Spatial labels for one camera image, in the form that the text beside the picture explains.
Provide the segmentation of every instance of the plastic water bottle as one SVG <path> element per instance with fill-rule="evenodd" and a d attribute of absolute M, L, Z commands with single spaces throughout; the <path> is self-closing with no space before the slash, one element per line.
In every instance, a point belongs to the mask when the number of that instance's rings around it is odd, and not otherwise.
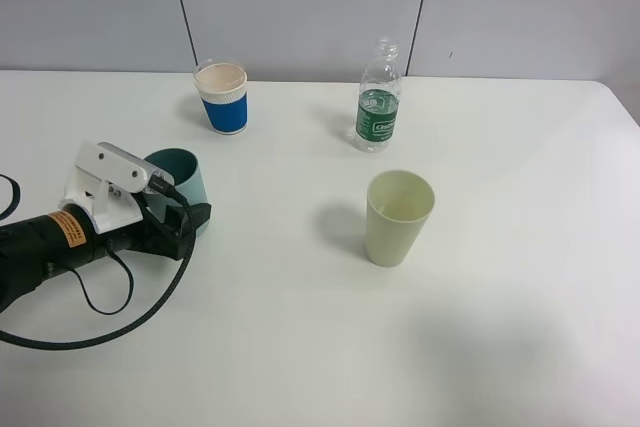
<path fill-rule="evenodd" d="M 380 37 L 376 58 L 362 76 L 354 144 L 363 152 L 382 152 L 393 135 L 402 77 L 397 57 L 396 41 Z"/>

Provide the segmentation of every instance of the blue paper cup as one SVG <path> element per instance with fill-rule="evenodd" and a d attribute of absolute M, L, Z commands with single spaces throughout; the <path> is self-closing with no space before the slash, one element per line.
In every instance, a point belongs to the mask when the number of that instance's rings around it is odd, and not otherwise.
<path fill-rule="evenodd" d="M 188 150 L 165 149 L 154 152 L 145 157 L 147 162 L 160 167 L 170 173 L 175 181 L 175 188 L 182 194 L 190 205 L 207 203 L 207 192 L 204 190 L 204 182 L 200 173 L 198 159 Z M 164 222 L 167 205 L 179 207 L 175 200 L 168 199 L 162 194 L 144 194 L 151 213 Z M 198 228 L 198 237 L 205 231 L 209 221 Z"/>
<path fill-rule="evenodd" d="M 225 135 L 247 126 L 247 73 L 237 62 L 209 59 L 193 71 L 213 130 Z"/>

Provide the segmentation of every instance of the orange warning label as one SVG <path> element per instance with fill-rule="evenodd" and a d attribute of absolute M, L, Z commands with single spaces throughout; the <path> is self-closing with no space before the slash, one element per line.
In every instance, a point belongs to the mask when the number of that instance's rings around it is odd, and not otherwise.
<path fill-rule="evenodd" d="M 87 243 L 87 238 L 84 235 L 82 227 L 69 212 L 54 212 L 53 214 L 49 214 L 49 217 L 55 220 L 56 224 L 60 226 L 64 236 L 67 238 L 69 247 L 73 248 Z"/>

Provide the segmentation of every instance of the paper cup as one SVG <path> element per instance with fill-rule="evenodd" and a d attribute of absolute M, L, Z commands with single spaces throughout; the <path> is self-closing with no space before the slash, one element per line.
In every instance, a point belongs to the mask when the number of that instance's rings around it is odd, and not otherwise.
<path fill-rule="evenodd" d="M 213 130 L 225 135 L 247 126 L 247 73 L 236 62 L 209 59 L 193 71 Z"/>
<path fill-rule="evenodd" d="M 395 267 L 409 253 L 435 205 L 433 189 L 404 170 L 383 172 L 367 190 L 365 247 L 374 264 Z"/>
<path fill-rule="evenodd" d="M 145 157 L 147 162 L 160 167 L 173 176 L 176 190 L 182 194 L 190 205 L 207 203 L 207 193 L 200 173 L 198 159 L 188 150 L 165 149 L 154 152 Z M 175 200 L 168 199 L 162 194 L 144 194 L 151 213 L 164 222 L 167 205 L 179 207 Z M 201 225 L 196 234 L 199 237 L 209 225 L 209 221 Z"/>

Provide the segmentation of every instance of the black cable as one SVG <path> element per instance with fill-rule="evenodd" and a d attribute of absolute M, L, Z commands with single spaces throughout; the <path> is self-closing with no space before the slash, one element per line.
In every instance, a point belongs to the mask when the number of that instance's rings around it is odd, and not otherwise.
<path fill-rule="evenodd" d="M 9 203 L 9 206 L 4 210 L 4 212 L 0 214 L 0 220 L 4 220 L 11 214 L 13 214 L 13 211 L 18 208 L 18 204 L 20 203 L 20 186 L 11 177 L 7 177 L 6 175 L 2 174 L 0 174 L 0 177 L 9 181 L 12 191 L 11 202 Z"/>
<path fill-rule="evenodd" d="M 64 265 L 58 264 L 58 268 L 62 270 L 66 270 L 67 272 L 71 272 L 73 275 L 76 276 L 76 278 L 80 282 L 80 287 L 82 287 L 82 292 L 84 293 L 84 298 L 86 299 L 87 304 L 89 304 L 89 307 L 91 307 L 91 310 L 102 315 L 119 314 L 127 307 L 127 305 L 129 305 L 129 302 L 131 302 L 131 297 L 133 296 L 133 287 L 134 287 L 133 274 L 131 273 L 131 270 L 129 269 L 129 267 L 127 267 L 127 264 L 125 264 L 123 260 L 120 257 L 118 257 L 116 253 L 113 251 L 111 244 L 112 244 L 112 241 L 109 240 L 107 242 L 107 245 L 105 246 L 105 251 L 107 252 L 107 255 L 111 257 L 113 260 L 115 260 L 127 273 L 127 277 L 129 277 L 129 294 L 127 295 L 127 300 L 125 300 L 124 305 L 122 307 L 120 307 L 118 310 L 114 310 L 113 312 L 105 312 L 103 310 L 98 309 L 95 305 L 93 305 L 93 302 L 91 302 L 91 299 L 89 298 L 89 294 L 87 293 L 87 289 L 84 286 L 84 282 L 82 281 L 82 277 L 80 277 L 80 274 L 76 272 L 76 269 L 72 267 L 65 267 Z"/>
<path fill-rule="evenodd" d="M 157 176 L 152 176 L 149 181 L 149 186 L 164 195 L 165 197 L 169 197 L 178 204 L 180 204 L 187 214 L 187 222 L 188 222 L 188 230 L 189 230 L 189 242 L 187 244 L 187 249 L 184 254 L 184 258 L 180 263 L 180 267 L 178 267 L 178 271 L 174 276 L 173 280 L 165 290 L 164 294 L 158 299 L 158 301 L 142 316 L 138 319 L 131 322 L 129 325 L 122 327 L 121 329 L 115 330 L 109 334 L 100 335 L 98 337 L 94 337 L 92 339 L 80 340 L 77 342 L 43 342 L 40 340 L 31 340 L 25 339 L 24 337 L 19 337 L 17 335 L 9 334 L 8 332 L 3 332 L 0 330 L 0 341 L 7 342 L 9 344 L 17 345 L 20 347 L 26 347 L 27 349 L 36 349 L 36 350 L 77 350 L 77 349 L 85 349 L 87 347 L 93 347 L 96 345 L 104 344 L 105 342 L 109 342 L 111 340 L 117 339 L 118 337 L 122 337 L 125 334 L 137 329 L 142 324 L 144 324 L 147 320 L 153 317 L 158 310 L 162 308 L 162 306 L 169 300 L 173 291 L 176 290 L 176 287 L 180 283 L 182 276 L 184 275 L 187 266 L 189 265 L 189 261 L 191 260 L 191 255 L 193 254 L 193 249 L 196 245 L 196 230 L 193 228 L 195 222 L 193 221 L 193 212 L 191 210 L 191 206 L 187 199 L 181 195 L 175 187 L 161 179 Z"/>

